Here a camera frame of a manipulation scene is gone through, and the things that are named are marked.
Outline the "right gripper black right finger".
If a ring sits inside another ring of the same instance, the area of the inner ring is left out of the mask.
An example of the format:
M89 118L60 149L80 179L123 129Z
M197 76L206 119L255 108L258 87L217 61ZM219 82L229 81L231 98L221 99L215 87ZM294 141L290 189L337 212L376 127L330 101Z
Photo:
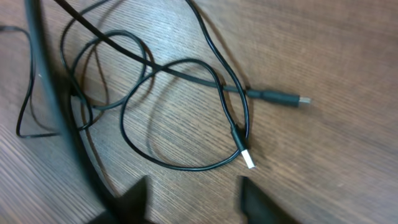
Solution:
M298 223L250 178L244 176L240 183L239 209L250 224Z

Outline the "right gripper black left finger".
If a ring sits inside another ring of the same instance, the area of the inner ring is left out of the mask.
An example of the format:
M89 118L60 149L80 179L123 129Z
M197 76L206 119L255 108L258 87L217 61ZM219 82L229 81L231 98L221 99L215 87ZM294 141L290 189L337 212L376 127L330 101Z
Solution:
M89 224L150 224L147 218L147 203L150 192L150 178L143 176L121 197L116 198L116 204L112 206L116 214L109 211L100 213L89 221Z

